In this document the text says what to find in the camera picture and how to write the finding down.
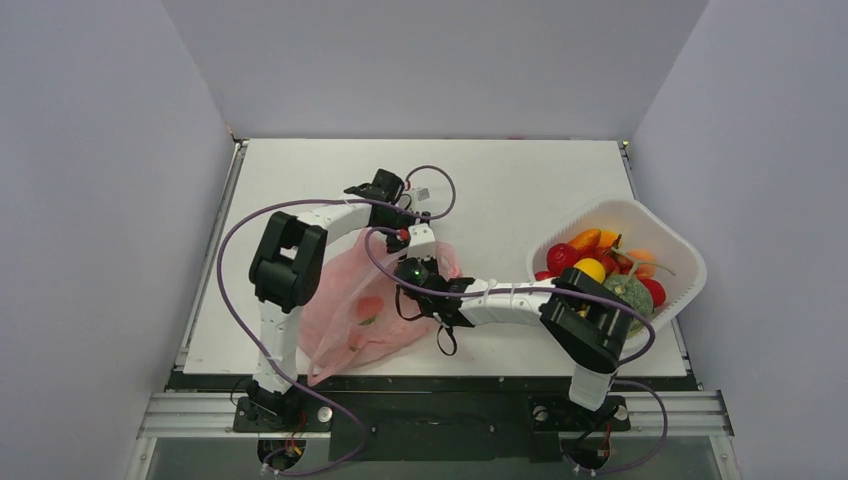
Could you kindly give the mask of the pink plastic bag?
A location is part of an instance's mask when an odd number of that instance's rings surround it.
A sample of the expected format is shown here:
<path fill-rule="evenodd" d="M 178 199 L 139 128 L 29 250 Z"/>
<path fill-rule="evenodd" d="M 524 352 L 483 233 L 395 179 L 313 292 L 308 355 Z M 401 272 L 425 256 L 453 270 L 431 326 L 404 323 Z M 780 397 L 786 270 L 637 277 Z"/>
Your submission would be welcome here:
<path fill-rule="evenodd" d="M 395 354 L 437 328 L 436 320 L 417 317 L 414 301 L 396 298 L 398 284 L 374 265 L 367 247 L 382 266 L 397 266 L 401 255 L 387 252 L 385 238 L 362 231 L 324 265 L 319 288 L 302 310 L 298 347 L 309 358 L 310 386 Z"/>

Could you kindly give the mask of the orange fake mango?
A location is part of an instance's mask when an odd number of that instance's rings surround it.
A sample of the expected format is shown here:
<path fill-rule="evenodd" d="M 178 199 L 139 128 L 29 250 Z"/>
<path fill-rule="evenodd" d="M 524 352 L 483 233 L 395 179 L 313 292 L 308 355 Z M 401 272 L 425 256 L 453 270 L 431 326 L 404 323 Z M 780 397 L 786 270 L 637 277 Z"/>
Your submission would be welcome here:
<path fill-rule="evenodd" d="M 602 238 L 600 229 L 588 229 L 567 242 L 580 256 L 592 253 L 599 245 Z"/>

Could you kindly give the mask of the yellow fake fruit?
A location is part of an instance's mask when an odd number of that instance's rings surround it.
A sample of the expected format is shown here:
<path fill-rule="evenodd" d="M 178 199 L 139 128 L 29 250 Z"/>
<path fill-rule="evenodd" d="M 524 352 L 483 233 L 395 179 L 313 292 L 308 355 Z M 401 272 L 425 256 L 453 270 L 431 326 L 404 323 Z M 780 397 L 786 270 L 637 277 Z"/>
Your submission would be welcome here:
<path fill-rule="evenodd" d="M 599 284 L 603 284 L 607 277 L 606 268 L 595 258 L 582 258 L 574 264 L 574 268 L 588 275 Z"/>

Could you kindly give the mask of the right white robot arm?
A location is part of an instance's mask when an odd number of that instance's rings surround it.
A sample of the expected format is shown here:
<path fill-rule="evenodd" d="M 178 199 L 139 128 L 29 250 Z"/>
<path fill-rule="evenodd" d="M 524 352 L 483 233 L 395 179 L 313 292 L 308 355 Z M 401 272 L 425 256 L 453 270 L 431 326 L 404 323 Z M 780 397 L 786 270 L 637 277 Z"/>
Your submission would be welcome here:
<path fill-rule="evenodd" d="M 471 277 L 447 279 L 434 262 L 406 258 L 394 275 L 420 314 L 448 331 L 489 324 L 547 331 L 575 362 L 563 402 L 566 418 L 588 427 L 603 415 L 634 310 L 588 274 L 568 268 L 550 281 L 508 285 Z"/>

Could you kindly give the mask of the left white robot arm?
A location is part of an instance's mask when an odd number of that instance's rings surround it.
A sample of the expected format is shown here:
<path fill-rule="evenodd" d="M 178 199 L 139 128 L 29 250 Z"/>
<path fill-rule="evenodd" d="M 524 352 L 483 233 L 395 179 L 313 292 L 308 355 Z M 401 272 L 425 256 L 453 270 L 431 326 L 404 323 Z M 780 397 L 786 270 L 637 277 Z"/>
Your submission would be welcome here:
<path fill-rule="evenodd" d="M 427 197 L 408 178 L 380 169 L 337 199 L 304 200 L 306 212 L 288 213 L 288 202 L 265 208 L 270 217 L 248 268 L 261 325 L 248 335 L 260 360 L 246 393 L 272 429 L 298 421 L 302 398 L 312 392 L 297 380 L 296 351 L 302 310 L 319 289 L 327 246 L 361 229 L 386 227 L 396 232 L 387 249 L 397 253 L 409 243 L 400 231 L 433 219 L 421 206 Z"/>

